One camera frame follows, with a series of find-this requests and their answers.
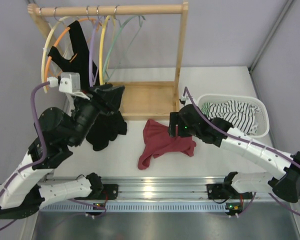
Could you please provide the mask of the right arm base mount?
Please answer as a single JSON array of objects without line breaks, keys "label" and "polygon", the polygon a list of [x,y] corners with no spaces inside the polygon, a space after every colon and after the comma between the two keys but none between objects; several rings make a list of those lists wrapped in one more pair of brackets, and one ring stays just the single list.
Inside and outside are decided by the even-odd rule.
[{"label": "right arm base mount", "polygon": [[233,189],[227,189],[222,183],[210,183],[206,185],[207,196],[216,204],[225,204],[227,216],[239,217],[245,210],[245,200],[250,204],[254,197],[252,192],[238,193]]}]

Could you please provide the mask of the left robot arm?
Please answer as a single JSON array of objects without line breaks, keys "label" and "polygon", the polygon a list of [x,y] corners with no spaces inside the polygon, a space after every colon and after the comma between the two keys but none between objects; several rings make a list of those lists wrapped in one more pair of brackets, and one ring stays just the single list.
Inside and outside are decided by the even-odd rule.
[{"label": "left robot arm", "polygon": [[0,220],[24,219],[56,202],[96,200],[103,194],[104,186],[96,173],[60,184],[38,183],[73,155],[70,148],[82,144],[98,116],[118,112],[125,87],[98,86],[87,91],[87,98],[74,97],[75,109],[71,115],[50,107],[38,116],[35,95],[47,85],[52,83],[41,83],[31,92],[31,111],[38,137],[18,168],[0,184]]}]

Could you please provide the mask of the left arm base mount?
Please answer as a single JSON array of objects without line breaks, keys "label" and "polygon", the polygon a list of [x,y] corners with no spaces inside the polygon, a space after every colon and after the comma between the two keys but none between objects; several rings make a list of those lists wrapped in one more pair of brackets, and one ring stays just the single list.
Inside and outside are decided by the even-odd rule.
[{"label": "left arm base mount", "polygon": [[96,207],[93,207],[93,210],[98,208],[106,208],[107,202],[109,200],[115,200],[118,197],[118,184],[103,184],[102,188],[99,186],[97,188],[91,187],[91,193],[88,195],[89,200],[101,200],[102,203],[96,203]]}]

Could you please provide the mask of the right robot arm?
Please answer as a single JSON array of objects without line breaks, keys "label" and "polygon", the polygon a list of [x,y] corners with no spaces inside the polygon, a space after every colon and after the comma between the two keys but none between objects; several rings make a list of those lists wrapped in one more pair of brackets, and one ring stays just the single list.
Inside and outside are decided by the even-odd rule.
[{"label": "right robot arm", "polygon": [[168,133],[171,137],[196,137],[205,144],[236,153],[265,170],[257,173],[230,172],[222,184],[228,198],[256,192],[274,194],[289,203],[298,202],[300,151],[291,154],[263,145],[220,117],[207,119],[193,104],[169,114]]}]

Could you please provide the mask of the red tank top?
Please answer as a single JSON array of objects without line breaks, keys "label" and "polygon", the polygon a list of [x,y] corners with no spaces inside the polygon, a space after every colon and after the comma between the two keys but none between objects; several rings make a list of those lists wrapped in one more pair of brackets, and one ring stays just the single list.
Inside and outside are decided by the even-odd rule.
[{"label": "red tank top", "polygon": [[139,170],[149,168],[151,159],[167,153],[182,153],[189,157],[194,156],[196,142],[192,137],[171,137],[168,127],[153,119],[147,120],[143,129],[145,148],[138,159]]}]

